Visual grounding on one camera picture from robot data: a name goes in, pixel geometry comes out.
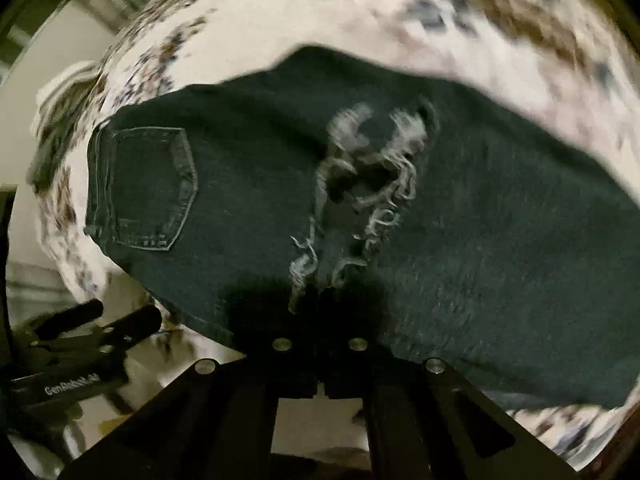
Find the jeans pocket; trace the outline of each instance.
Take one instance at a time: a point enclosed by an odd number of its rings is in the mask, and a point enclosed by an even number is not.
[[[110,136],[105,196],[111,238],[136,249],[168,251],[198,190],[186,132],[150,126]]]

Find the wall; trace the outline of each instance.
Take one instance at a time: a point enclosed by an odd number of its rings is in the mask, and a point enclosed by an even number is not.
[[[0,86],[0,184],[18,185],[9,230],[9,259],[54,268],[36,240],[36,201],[25,175],[36,149],[29,127],[38,90],[69,65],[98,59],[113,33],[71,1],[38,31]]]

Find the jeans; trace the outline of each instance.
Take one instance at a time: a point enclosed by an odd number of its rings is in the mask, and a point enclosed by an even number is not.
[[[336,162],[327,125],[357,122],[340,111],[361,103],[370,117],[334,147],[357,154],[362,141],[369,155]],[[422,110],[426,137],[392,167],[375,155],[388,155],[398,110]],[[476,387],[524,394],[498,395],[505,407],[615,407],[638,376],[638,208],[586,154],[475,89],[308,47],[121,109],[88,159],[87,234],[222,344],[286,325],[295,263],[328,286],[346,262],[346,318],[400,358],[439,356]],[[361,264],[352,246],[372,217],[354,197],[382,193],[399,166],[408,199],[376,220]]]

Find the silver bolt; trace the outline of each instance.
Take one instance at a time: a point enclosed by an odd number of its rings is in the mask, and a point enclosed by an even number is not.
[[[429,359],[424,364],[424,367],[427,368],[427,370],[432,374],[441,374],[447,368],[447,365],[444,364],[444,361],[441,361],[440,359],[434,357]]]
[[[361,337],[354,337],[353,339],[349,339],[349,348],[354,352],[362,352],[367,349],[369,343],[367,343],[366,339]]]
[[[194,368],[197,374],[209,375],[216,369],[216,362],[212,359],[200,359]]]
[[[287,350],[291,350],[292,343],[291,340],[286,337],[279,337],[273,340],[271,346],[273,346],[273,349],[277,352],[286,352]]]

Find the back pocket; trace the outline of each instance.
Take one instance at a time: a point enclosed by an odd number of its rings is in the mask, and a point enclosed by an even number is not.
[[[107,200],[113,240],[147,251],[168,251],[198,190],[193,154],[183,128],[150,126],[110,133]]]

